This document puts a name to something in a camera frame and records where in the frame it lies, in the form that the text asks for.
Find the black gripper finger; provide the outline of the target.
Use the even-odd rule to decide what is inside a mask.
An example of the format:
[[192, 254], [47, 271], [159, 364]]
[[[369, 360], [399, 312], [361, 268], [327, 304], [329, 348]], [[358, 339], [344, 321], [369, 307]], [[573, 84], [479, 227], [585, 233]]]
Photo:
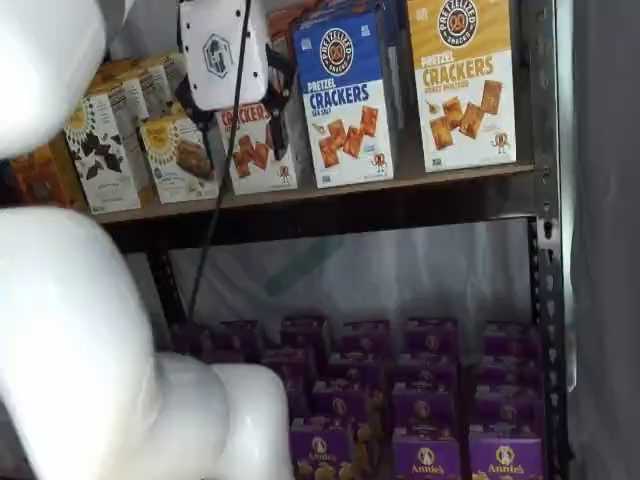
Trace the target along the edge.
[[264, 96], [264, 107], [269, 114], [266, 140], [275, 159], [279, 161], [288, 148], [283, 112], [291, 98], [296, 76], [296, 62], [269, 45], [266, 45], [266, 58], [268, 67], [274, 73], [273, 80], [268, 81]]
[[175, 90], [177, 102], [181, 105], [187, 117], [197, 126], [197, 128], [207, 133], [214, 124], [215, 112], [213, 110], [203, 110], [195, 102], [188, 79], [182, 79]]

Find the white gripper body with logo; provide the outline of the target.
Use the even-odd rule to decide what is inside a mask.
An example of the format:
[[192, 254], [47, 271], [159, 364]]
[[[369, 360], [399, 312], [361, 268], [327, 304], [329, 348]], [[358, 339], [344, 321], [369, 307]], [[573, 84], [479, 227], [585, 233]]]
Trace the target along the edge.
[[268, 86], [266, 13], [260, 1], [183, 1], [180, 37], [192, 98], [202, 110], [256, 103]]

